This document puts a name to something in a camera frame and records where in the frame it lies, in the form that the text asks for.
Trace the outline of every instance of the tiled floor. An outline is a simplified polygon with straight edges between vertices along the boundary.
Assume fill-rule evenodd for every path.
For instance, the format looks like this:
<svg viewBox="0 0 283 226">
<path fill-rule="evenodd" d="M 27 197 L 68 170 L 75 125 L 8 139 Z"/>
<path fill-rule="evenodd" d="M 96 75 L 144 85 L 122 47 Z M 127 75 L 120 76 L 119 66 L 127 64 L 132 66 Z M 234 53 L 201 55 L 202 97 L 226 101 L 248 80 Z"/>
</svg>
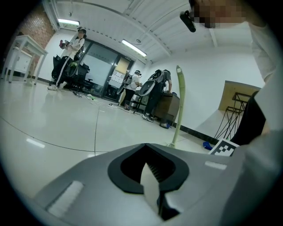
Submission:
<svg viewBox="0 0 283 226">
<path fill-rule="evenodd" d="M 141 115 L 78 98 L 47 84 L 0 82 L 1 163 L 14 187 L 29 197 L 85 158 L 138 143 L 167 145 L 168 130 Z M 202 140 L 180 131 L 176 148 L 208 153 Z"/>
</svg>

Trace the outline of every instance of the backpack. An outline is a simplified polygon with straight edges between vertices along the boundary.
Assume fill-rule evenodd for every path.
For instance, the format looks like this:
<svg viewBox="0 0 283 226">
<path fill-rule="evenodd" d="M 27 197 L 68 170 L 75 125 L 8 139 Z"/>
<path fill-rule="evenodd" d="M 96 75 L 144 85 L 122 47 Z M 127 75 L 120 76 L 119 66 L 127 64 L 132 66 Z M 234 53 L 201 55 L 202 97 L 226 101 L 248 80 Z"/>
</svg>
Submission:
<svg viewBox="0 0 283 226">
<path fill-rule="evenodd" d="M 133 78 L 133 76 L 132 75 L 127 75 L 126 77 L 125 77 L 125 79 L 124 79 L 124 84 L 127 86 L 127 85 L 130 85 L 131 84 L 131 82 L 132 82 L 132 78 Z"/>
</svg>

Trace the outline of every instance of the white ceiling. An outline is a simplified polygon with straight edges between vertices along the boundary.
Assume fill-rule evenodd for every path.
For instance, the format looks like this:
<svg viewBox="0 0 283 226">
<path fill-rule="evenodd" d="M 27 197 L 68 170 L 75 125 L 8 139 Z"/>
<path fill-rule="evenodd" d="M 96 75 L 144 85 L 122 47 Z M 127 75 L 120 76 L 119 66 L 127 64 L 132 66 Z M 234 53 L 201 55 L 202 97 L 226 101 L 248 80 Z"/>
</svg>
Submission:
<svg viewBox="0 0 283 226">
<path fill-rule="evenodd" d="M 188 0 L 73 0 L 72 7 L 69 0 L 55 2 L 57 17 L 80 21 L 89 39 L 144 63 L 190 49 L 248 46 L 252 41 L 245 23 L 215 30 L 196 25 L 197 31 L 191 33 L 179 18 L 189 9 Z M 145 58 L 121 43 L 122 39 L 137 43 L 137 38 Z"/>
</svg>

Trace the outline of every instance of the blue object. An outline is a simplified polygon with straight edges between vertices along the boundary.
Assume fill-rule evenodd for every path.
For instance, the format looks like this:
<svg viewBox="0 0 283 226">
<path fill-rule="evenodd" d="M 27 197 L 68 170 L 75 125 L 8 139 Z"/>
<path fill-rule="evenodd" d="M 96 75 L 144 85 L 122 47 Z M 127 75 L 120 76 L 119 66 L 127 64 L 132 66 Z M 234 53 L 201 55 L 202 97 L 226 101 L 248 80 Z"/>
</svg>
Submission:
<svg viewBox="0 0 283 226">
<path fill-rule="evenodd" d="M 210 144 L 207 141 L 203 142 L 203 147 L 207 150 L 212 150 L 212 146 L 210 146 Z"/>
</svg>

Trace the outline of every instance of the glass door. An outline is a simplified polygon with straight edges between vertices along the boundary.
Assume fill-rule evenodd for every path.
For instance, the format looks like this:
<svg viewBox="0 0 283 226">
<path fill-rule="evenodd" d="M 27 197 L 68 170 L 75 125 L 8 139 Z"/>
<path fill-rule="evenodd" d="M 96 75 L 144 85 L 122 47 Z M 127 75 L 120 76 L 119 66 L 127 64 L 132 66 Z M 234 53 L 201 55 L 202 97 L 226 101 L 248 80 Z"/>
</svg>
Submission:
<svg viewBox="0 0 283 226">
<path fill-rule="evenodd" d="M 113 65 L 117 61 L 118 54 L 93 43 L 87 50 L 80 64 L 89 66 L 90 72 L 85 79 L 92 79 L 94 85 L 86 91 L 101 97 L 103 94 L 104 85 L 109 77 L 110 72 L 113 72 Z"/>
<path fill-rule="evenodd" d="M 131 67 L 132 64 L 131 61 L 126 58 L 120 57 L 115 66 L 115 70 L 105 83 L 105 89 L 102 96 L 104 99 L 112 101 L 118 101 L 120 95 L 117 95 L 117 91 L 120 88 L 125 75 L 128 74 L 129 66 Z"/>
</svg>

